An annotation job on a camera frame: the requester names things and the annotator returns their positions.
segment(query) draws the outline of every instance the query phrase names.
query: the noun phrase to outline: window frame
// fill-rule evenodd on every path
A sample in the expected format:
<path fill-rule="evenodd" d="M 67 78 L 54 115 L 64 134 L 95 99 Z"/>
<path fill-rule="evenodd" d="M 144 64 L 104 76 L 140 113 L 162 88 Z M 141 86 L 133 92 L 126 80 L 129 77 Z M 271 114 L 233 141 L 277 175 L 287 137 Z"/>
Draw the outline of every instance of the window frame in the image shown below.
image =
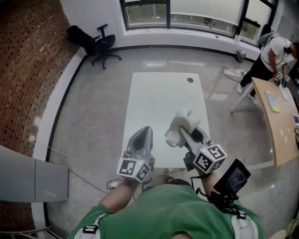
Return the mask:
<path fill-rule="evenodd" d="M 138 1 L 131 1 L 131 2 L 125 2 L 125 0 L 120 0 L 120 5 L 121 5 L 121 11 L 122 11 L 122 16 L 125 23 L 126 31 L 134 30 L 134 29 L 148 29 L 148 28 L 166 28 L 166 29 L 174 28 L 174 29 L 186 29 L 186 30 L 193 30 L 193 31 L 208 32 L 208 33 L 213 33 L 215 35 L 223 35 L 226 37 L 234 38 L 236 35 L 240 34 L 244 22 L 248 22 L 249 24 L 252 24 L 258 28 L 261 27 L 261 25 L 258 24 L 256 21 L 252 21 L 246 18 L 249 1 L 250 0 L 244 0 L 243 8 L 239 19 L 239 24 L 235 26 L 235 32 L 232 35 L 227 35 L 225 33 L 218 33 L 216 31 L 210 31 L 206 29 L 198 29 L 198 28 L 191 28 L 191 27 L 184 27 L 184 26 L 171 26 L 171 0 L 138 0 Z M 260 0 L 260 1 L 271 8 L 271 14 L 268 20 L 268 24 L 271 26 L 276 13 L 278 0 L 272 0 L 272 3 L 268 2 L 268 0 Z M 145 4 L 165 4 L 166 5 L 166 26 L 149 26 L 149 27 L 140 26 L 140 27 L 130 27 L 130 28 L 128 27 L 128 19 L 126 16 L 125 7 L 145 5 Z M 246 40 L 241 40 L 241 42 L 246 42 L 247 44 L 257 47 L 256 44 L 253 44 Z"/>
<path fill-rule="evenodd" d="M 170 19 L 168 17 L 168 12 L 167 12 L 167 5 L 169 5 L 169 14 L 170 14 L 170 0 L 139 0 L 139 1 L 132 1 L 132 2 L 125 2 L 125 0 L 120 0 L 120 4 L 121 4 L 121 12 L 125 23 L 126 31 L 135 30 L 135 29 L 148 29 L 148 28 L 168 28 L 168 21 L 170 25 Z M 130 6 L 138 6 L 138 5 L 146 5 L 146 4 L 166 4 L 166 26 L 149 26 L 149 27 L 140 26 L 140 27 L 130 27 L 130 28 L 128 27 L 128 20 L 127 20 L 125 8 Z"/>

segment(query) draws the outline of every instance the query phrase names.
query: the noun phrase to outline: white shirt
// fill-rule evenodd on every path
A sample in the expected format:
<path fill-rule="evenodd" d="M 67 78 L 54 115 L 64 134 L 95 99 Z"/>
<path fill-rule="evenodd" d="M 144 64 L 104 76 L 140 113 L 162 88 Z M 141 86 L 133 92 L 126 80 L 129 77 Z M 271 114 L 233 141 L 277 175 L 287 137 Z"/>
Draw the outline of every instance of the white shirt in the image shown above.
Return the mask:
<path fill-rule="evenodd" d="M 274 72 L 272 67 L 270 66 L 270 61 L 268 57 L 269 50 L 272 49 L 272 51 L 275 53 L 275 62 L 277 69 L 280 68 L 282 65 L 289 63 L 295 58 L 292 56 L 292 54 L 287 54 L 284 51 L 284 47 L 288 48 L 290 47 L 291 42 L 283 37 L 275 37 L 273 38 L 262 50 L 261 53 L 261 59 L 264 65 L 271 71 Z"/>

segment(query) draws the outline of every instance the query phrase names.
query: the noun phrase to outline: floor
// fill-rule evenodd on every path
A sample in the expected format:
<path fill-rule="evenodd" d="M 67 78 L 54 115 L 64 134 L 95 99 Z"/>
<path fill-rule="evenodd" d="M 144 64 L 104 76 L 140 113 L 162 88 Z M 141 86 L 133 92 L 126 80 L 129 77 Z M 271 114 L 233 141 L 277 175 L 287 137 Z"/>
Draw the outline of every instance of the floor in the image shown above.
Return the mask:
<path fill-rule="evenodd" d="M 228 79 L 221 68 L 248 71 L 251 62 L 240 64 L 231 56 L 186 49 L 134 49 L 118 54 L 123 60 L 109 59 L 106 70 L 102 70 L 101 62 L 92 67 L 91 60 L 85 61 L 66 98 L 53 148 L 119 178 L 116 167 L 133 73 L 188 72 L 199 74 L 211 138 L 228 154 L 217 174 L 223 175 L 235 158 L 245 166 L 271 160 L 271 143 L 260 105 L 254 106 L 246 98 L 235 113 L 229 111 L 238 97 L 238 83 Z M 242 78 L 233 73 L 230 77 L 237 81 Z M 50 161 L 71 170 L 68 201 L 48 203 L 51 224 L 67 234 L 109 191 L 106 183 L 110 178 L 106 172 L 95 172 L 53 151 Z M 299 161 L 293 160 L 281 167 L 253 170 L 238 193 L 243 205 L 260 216 L 267 236 L 284 229 L 294 216 L 299 199 L 298 169 Z M 155 169 L 155 174 L 163 172 Z M 192 174 L 184 172 L 176 178 L 190 181 Z M 163 180 L 164 176 L 157 176 L 152 183 L 161 184 Z"/>

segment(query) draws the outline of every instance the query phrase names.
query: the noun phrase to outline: man in white shirt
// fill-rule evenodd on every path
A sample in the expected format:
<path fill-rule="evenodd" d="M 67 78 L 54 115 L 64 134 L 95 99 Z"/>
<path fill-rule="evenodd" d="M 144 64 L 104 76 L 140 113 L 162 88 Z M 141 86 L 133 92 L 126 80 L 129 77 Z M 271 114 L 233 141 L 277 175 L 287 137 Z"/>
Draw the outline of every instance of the man in white shirt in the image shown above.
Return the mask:
<path fill-rule="evenodd" d="M 297 59 L 297 47 L 299 43 L 292 43 L 283 37 L 273 38 L 262 50 L 261 55 L 251 67 L 250 71 L 244 76 L 238 85 L 237 91 L 241 95 L 243 87 L 251 83 L 251 78 L 256 77 L 262 80 L 270 80 L 278 73 L 278 68 L 282 68 L 284 77 L 287 75 L 287 65 Z M 256 105 L 256 91 L 253 90 L 248 98 Z"/>

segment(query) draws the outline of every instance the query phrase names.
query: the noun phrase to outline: wall trim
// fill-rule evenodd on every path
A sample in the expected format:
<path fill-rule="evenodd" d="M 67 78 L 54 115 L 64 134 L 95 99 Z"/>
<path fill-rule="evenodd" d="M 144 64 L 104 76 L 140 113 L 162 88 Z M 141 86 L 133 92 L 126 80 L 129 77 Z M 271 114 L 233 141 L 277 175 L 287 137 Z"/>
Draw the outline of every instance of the wall trim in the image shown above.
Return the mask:
<path fill-rule="evenodd" d="M 51 93 L 36 135 L 37 141 L 33 150 L 33 158 L 42 161 L 49 161 L 49 148 L 46 147 L 46 145 L 52 145 L 55 128 L 66 96 L 85 59 L 85 50 L 80 48 L 66 66 L 53 92 Z M 46 225 L 49 225 L 46 203 L 31 203 L 31 211 L 36 229 L 44 228 Z"/>
<path fill-rule="evenodd" d="M 144 48 L 190 49 L 190 50 L 201 50 L 201 51 L 213 52 L 213 53 L 218 53 L 218 54 L 232 56 L 232 57 L 236 56 L 236 54 L 226 52 L 226 51 L 203 48 L 203 47 L 183 46 L 183 45 L 137 45 L 137 46 L 127 46 L 127 47 L 116 47 L 116 48 L 112 48 L 111 50 L 114 51 L 114 52 L 117 52 L 119 50 L 144 49 Z M 247 58 L 247 57 L 245 58 L 245 60 L 250 61 L 250 62 L 255 62 L 255 60 L 252 60 L 252 59 Z"/>

